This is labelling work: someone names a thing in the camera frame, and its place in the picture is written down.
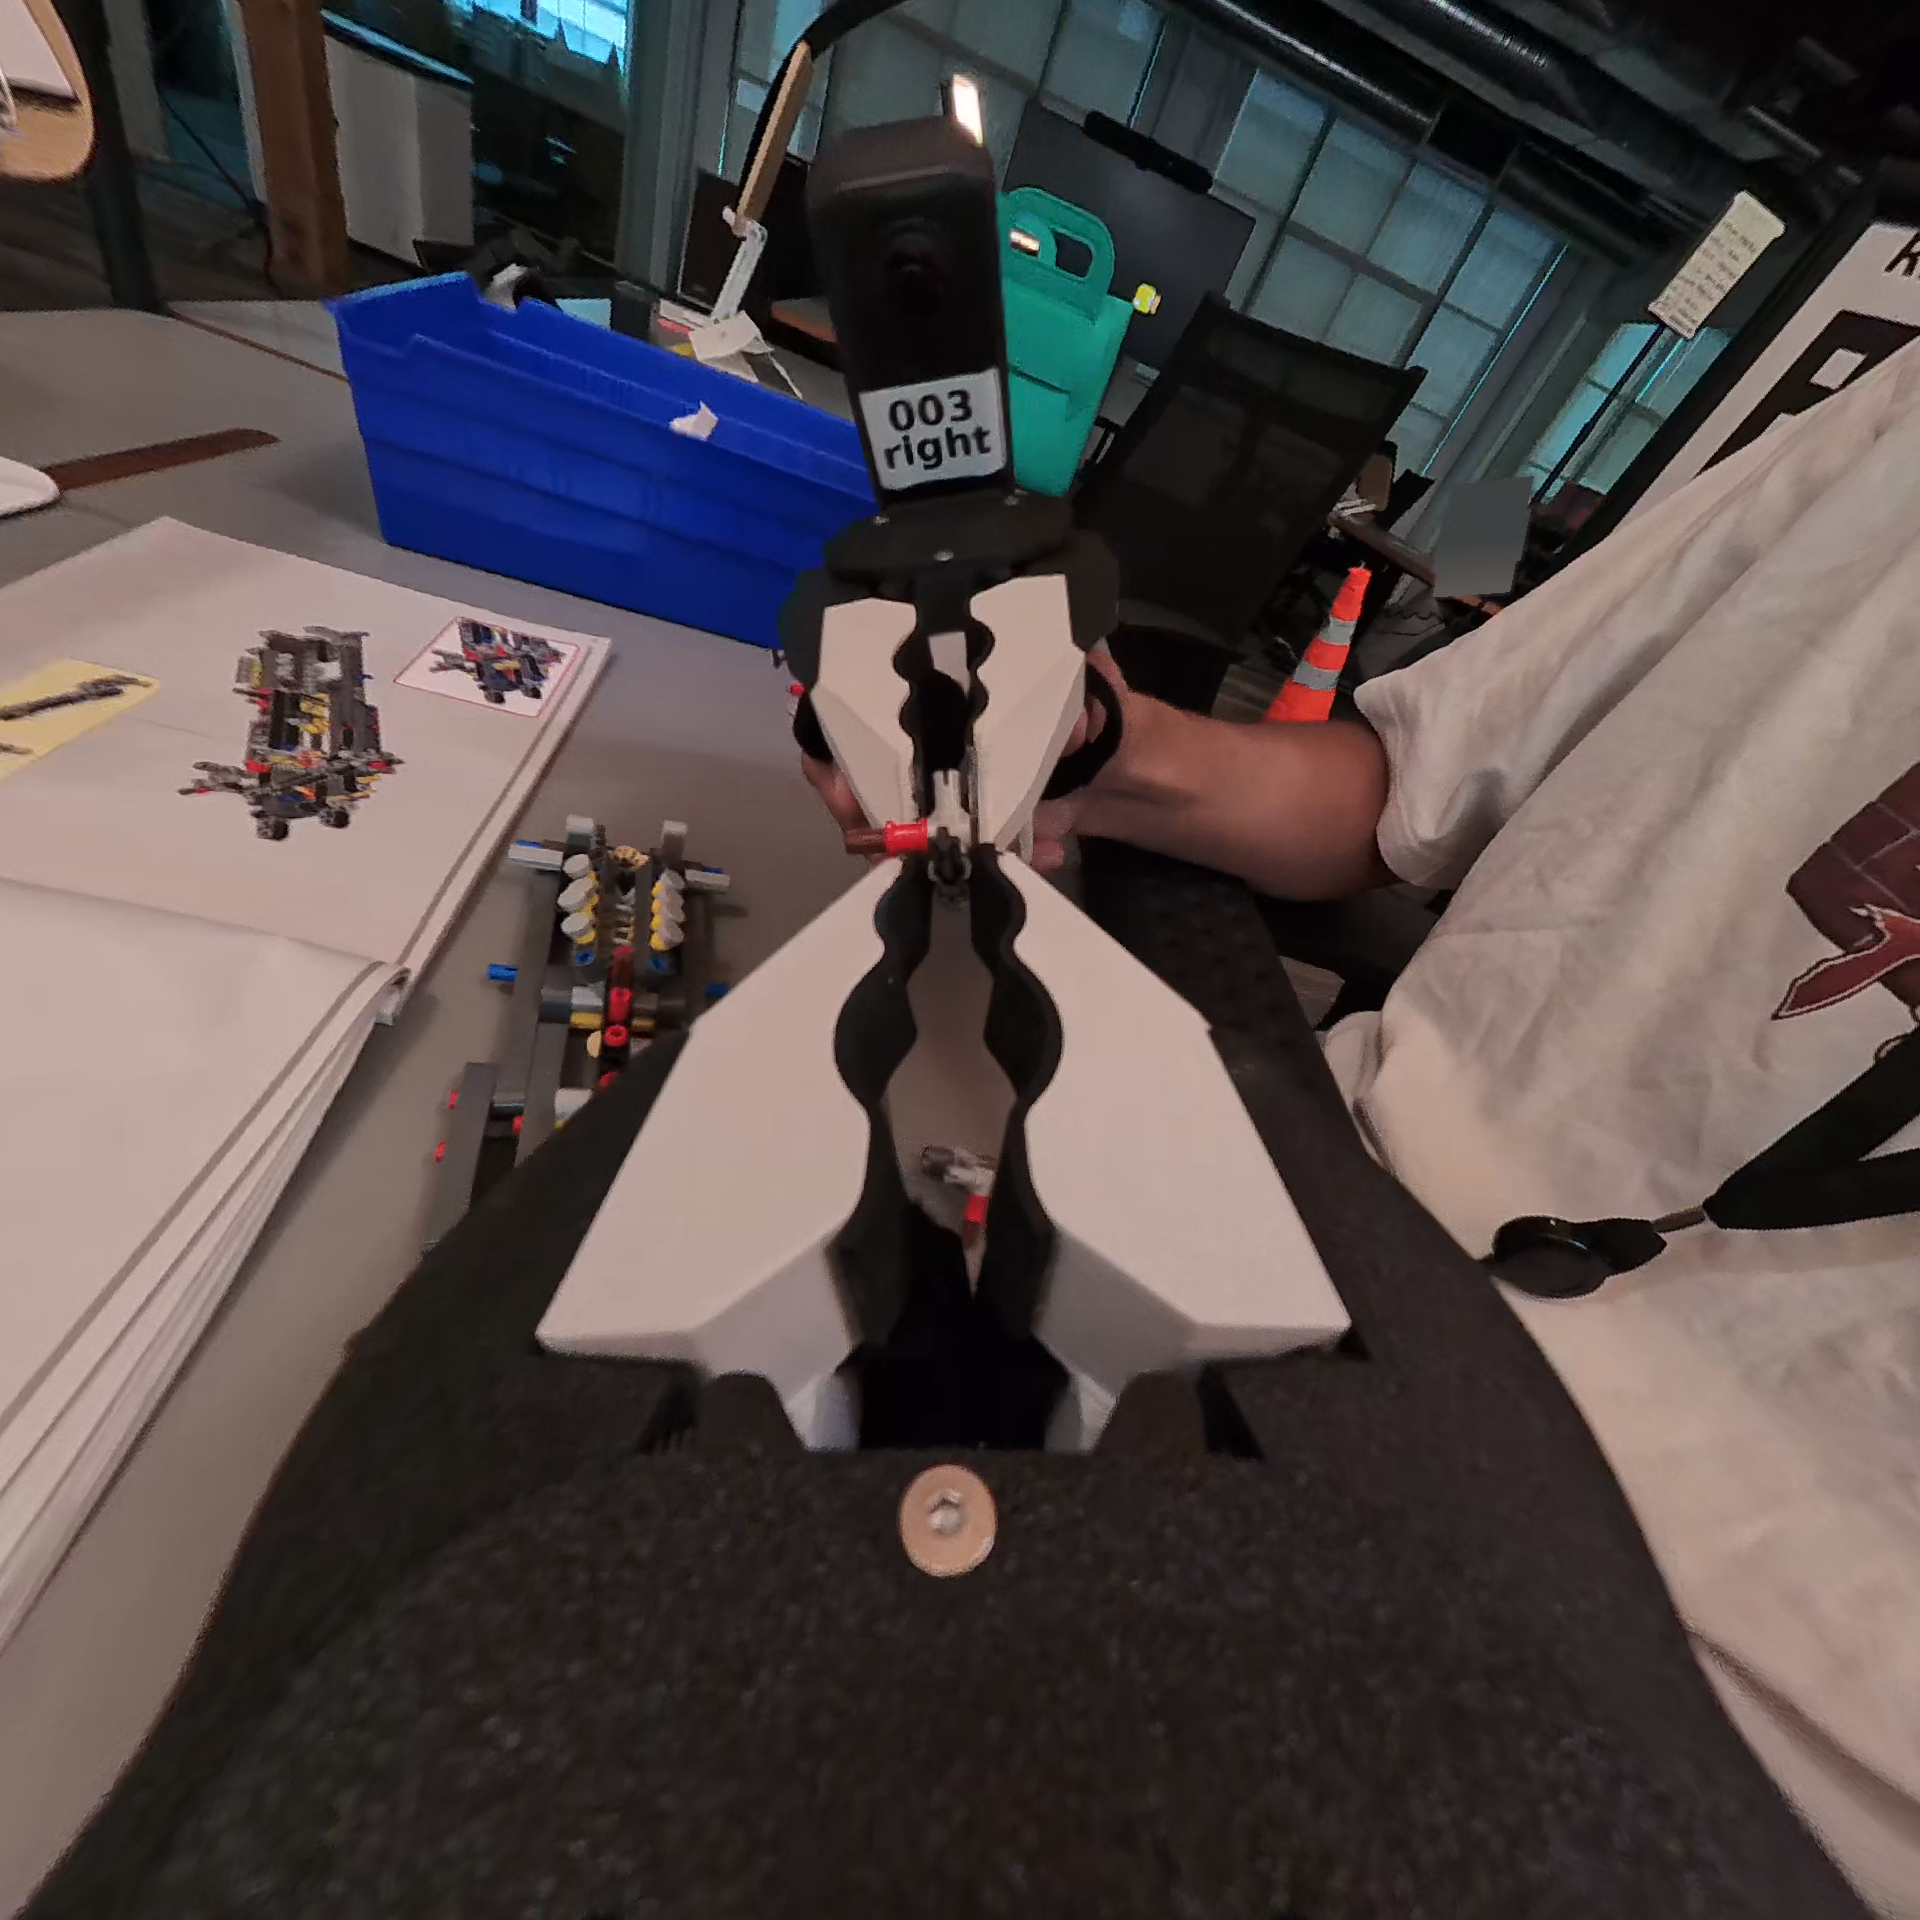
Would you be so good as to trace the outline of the person's right hand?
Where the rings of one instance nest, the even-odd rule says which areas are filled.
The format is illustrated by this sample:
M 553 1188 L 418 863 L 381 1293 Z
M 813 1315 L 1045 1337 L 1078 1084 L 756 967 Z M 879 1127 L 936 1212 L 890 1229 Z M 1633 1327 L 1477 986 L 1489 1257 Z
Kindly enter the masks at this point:
M 1128 802 L 1154 800 L 1154 767 L 1148 767 L 1154 703 L 1138 698 L 1128 682 L 1114 682 L 1109 658 L 1093 658 L 1093 667 L 1105 669 L 1105 685 L 1114 685 L 1114 693 L 1085 698 L 1085 726 L 1066 736 L 1066 746 L 1078 751 L 1091 741 L 1114 736 L 1114 751 L 1105 756 L 1093 783 L 1035 810 L 1023 863 L 1040 876 L 1066 866 L 1066 842 L 1078 829 L 1114 829 Z M 799 767 L 802 767 L 802 783 L 813 790 L 813 800 L 824 802 L 824 816 L 839 821 L 839 829 L 867 829 L 867 816 L 839 764 L 799 756 Z

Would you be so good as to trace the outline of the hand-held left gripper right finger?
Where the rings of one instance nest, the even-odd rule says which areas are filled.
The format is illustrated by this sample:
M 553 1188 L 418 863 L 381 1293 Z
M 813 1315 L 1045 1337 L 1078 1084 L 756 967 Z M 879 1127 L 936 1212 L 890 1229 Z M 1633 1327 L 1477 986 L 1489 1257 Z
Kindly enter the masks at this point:
M 1091 1452 L 1128 1382 L 1322 1350 L 1352 1315 L 1213 1026 L 1023 860 L 973 876 L 988 1050 L 1015 1110 L 979 1301 L 1066 1382 L 1049 1452 Z

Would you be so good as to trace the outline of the black badge reel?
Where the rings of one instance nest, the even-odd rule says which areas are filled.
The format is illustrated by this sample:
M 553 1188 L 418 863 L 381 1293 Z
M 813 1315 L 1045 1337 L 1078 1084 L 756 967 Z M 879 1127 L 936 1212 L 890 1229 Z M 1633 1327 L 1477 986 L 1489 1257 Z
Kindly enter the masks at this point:
M 1585 1297 L 1670 1249 L 1644 1216 L 1511 1216 L 1498 1229 L 1484 1270 L 1528 1297 Z

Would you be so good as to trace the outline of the black office chair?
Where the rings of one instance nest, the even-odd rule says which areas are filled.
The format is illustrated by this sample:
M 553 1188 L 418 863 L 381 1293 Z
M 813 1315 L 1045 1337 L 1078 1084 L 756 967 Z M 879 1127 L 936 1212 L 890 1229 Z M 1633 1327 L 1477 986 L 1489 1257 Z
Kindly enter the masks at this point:
M 1421 383 L 1421 364 L 1372 364 L 1199 295 L 1071 490 L 1071 528 L 1114 560 L 1109 652 L 1131 693 L 1213 708 L 1254 615 Z

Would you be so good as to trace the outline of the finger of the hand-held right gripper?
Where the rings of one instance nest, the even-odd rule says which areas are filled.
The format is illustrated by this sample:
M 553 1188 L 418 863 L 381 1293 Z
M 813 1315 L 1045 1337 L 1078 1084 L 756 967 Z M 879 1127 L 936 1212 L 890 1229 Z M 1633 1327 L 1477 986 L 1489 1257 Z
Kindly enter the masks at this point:
M 818 615 L 809 708 L 867 825 L 923 821 L 919 746 L 901 716 L 910 685 L 895 667 L 910 633 L 919 611 L 886 597 L 839 600 Z
M 1085 726 L 1091 669 L 1071 637 L 1066 576 L 1023 576 L 973 597 L 988 652 L 973 669 L 979 715 L 973 716 L 973 839 L 1008 848 Z

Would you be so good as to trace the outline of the black framed marker sign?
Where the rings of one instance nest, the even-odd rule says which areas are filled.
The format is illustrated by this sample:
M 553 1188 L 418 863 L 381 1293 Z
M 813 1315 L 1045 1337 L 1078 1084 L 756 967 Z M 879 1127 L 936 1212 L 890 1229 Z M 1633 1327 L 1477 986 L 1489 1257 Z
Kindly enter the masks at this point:
M 1644 502 L 1763 438 L 1779 417 L 1840 399 L 1868 372 L 1910 349 L 1914 334 L 1920 228 L 1868 225 L 1743 372 L 1712 375 L 1712 407 L 1644 485 Z

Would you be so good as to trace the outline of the teal felt bag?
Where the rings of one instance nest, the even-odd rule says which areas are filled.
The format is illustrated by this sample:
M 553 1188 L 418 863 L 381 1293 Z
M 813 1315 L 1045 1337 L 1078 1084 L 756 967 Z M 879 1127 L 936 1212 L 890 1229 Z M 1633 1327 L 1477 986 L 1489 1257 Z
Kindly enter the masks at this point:
M 1109 225 L 1040 188 L 996 191 L 996 285 L 1015 479 L 1023 493 L 1066 493 L 1138 314 L 1109 289 Z

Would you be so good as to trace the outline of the grey lego connector red pin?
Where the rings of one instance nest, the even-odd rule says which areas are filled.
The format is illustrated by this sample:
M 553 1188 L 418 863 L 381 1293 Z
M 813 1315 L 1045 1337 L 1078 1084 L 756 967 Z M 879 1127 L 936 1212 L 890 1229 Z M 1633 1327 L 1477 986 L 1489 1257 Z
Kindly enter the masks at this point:
M 860 860 L 919 860 L 934 892 L 973 883 L 973 839 L 944 821 L 886 821 L 886 825 L 847 825 L 843 848 Z

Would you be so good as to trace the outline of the wooden pillar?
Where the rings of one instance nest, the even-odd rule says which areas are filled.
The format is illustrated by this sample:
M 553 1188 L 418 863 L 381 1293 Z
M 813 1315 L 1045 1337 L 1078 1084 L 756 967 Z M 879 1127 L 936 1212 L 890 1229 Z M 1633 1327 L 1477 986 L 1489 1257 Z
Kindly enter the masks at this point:
M 351 289 L 351 210 L 317 0 L 241 0 L 274 273 L 302 295 Z

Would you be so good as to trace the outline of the black monitor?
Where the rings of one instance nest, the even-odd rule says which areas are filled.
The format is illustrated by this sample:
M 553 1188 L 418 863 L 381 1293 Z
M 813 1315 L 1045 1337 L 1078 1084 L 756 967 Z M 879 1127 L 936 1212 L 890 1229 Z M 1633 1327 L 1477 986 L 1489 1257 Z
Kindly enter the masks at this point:
M 1109 113 L 1071 124 L 1032 103 L 1004 181 L 1078 201 L 1109 228 L 1109 295 L 1138 295 L 1141 285 L 1157 295 L 1157 312 L 1138 312 L 1119 342 L 1119 361 L 1141 372 L 1169 361 L 1204 295 L 1228 295 L 1254 236 L 1242 210 L 1213 199 L 1204 168 Z

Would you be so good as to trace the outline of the blue plastic bin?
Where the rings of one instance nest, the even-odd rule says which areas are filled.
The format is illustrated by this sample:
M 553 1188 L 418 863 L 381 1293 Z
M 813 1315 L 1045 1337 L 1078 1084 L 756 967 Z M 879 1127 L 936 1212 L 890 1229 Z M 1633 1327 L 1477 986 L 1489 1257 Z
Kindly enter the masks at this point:
M 332 325 L 389 546 L 775 647 L 793 578 L 873 515 L 847 417 L 547 302 L 437 273 Z M 695 403 L 707 447 L 670 434 Z

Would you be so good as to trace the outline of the white hanging paper sheet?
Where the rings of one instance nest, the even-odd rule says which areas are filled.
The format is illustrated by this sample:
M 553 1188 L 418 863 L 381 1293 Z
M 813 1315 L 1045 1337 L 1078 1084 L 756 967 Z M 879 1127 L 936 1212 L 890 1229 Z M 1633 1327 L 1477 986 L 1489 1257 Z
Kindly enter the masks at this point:
M 1644 314 L 1696 336 L 1739 277 L 1788 236 L 1788 222 L 1754 191 L 1730 191 L 1676 273 L 1644 302 Z

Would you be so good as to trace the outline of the white cabinet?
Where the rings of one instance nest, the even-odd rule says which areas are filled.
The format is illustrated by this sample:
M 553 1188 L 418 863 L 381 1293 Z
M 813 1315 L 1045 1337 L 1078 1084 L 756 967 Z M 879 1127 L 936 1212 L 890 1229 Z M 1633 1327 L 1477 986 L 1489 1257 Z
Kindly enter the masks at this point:
M 321 15 L 351 242 L 418 263 L 472 254 L 472 80 L 351 15 Z

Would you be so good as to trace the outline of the grey lego chassis assembly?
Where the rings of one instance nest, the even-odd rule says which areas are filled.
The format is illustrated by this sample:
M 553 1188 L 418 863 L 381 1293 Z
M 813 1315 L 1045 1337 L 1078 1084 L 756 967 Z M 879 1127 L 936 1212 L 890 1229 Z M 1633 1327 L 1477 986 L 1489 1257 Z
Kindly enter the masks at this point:
M 567 816 L 558 839 L 517 839 L 519 967 L 500 996 L 500 1043 L 466 1060 L 437 1110 L 421 1249 L 434 1249 L 517 1165 L 558 1137 L 648 1043 L 679 1042 L 730 994 L 707 935 L 730 876 L 685 853 L 667 821 L 648 848 Z

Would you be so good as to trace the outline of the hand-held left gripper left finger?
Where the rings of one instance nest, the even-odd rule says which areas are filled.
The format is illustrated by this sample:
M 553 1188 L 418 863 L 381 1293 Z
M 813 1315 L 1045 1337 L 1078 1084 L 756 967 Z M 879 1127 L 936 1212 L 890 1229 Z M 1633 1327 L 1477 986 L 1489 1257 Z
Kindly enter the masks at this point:
M 919 1020 L 923 860 L 873 863 L 694 1026 L 538 1338 L 771 1382 L 802 1446 L 860 1442 L 847 1362 L 910 1286 L 886 1087 Z

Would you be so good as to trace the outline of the open instruction booklet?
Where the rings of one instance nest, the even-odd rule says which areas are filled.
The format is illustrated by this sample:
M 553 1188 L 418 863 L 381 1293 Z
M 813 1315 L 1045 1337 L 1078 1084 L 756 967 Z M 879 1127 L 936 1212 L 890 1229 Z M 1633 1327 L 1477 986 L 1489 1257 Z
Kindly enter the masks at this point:
M 151 518 L 6 584 L 6 1642 L 610 658 Z

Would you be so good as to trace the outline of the orange traffic cone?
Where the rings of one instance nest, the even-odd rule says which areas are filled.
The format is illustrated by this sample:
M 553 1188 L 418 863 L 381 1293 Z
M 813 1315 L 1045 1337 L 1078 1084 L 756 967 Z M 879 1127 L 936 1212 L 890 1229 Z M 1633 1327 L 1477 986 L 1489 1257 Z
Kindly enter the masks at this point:
M 1300 652 L 1281 693 L 1268 703 L 1268 726 L 1322 726 L 1337 708 L 1341 669 L 1352 658 L 1356 615 L 1370 600 L 1372 567 L 1346 567 L 1341 592 L 1331 597 L 1322 622 L 1313 627 L 1307 647 Z

